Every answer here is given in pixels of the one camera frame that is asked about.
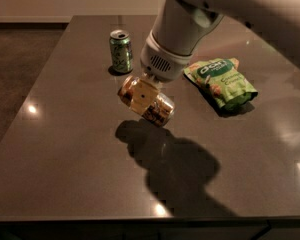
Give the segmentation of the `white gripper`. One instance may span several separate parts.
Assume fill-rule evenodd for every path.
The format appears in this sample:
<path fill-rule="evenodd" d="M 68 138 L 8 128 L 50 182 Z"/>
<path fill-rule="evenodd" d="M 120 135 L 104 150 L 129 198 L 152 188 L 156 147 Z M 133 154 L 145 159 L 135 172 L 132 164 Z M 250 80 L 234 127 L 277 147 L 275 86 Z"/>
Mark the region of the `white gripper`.
<path fill-rule="evenodd" d="M 143 71 L 160 82 L 171 82 L 179 78 L 189 64 L 191 56 L 177 55 L 161 47 L 150 32 L 141 50 L 140 63 Z M 132 82 L 130 108 L 143 115 L 159 94 L 159 89 L 148 81 L 136 78 Z"/>

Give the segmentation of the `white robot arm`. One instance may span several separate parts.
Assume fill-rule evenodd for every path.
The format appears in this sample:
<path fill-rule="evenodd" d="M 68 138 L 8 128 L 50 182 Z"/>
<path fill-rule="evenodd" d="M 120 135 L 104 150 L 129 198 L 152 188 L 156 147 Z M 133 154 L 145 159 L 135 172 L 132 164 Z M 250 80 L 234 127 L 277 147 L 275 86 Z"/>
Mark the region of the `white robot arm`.
<path fill-rule="evenodd" d="M 133 111 L 143 114 L 160 84 L 181 75 L 200 40 L 225 16 L 300 68 L 300 0 L 165 0 L 141 51 L 144 76 L 132 96 Z"/>

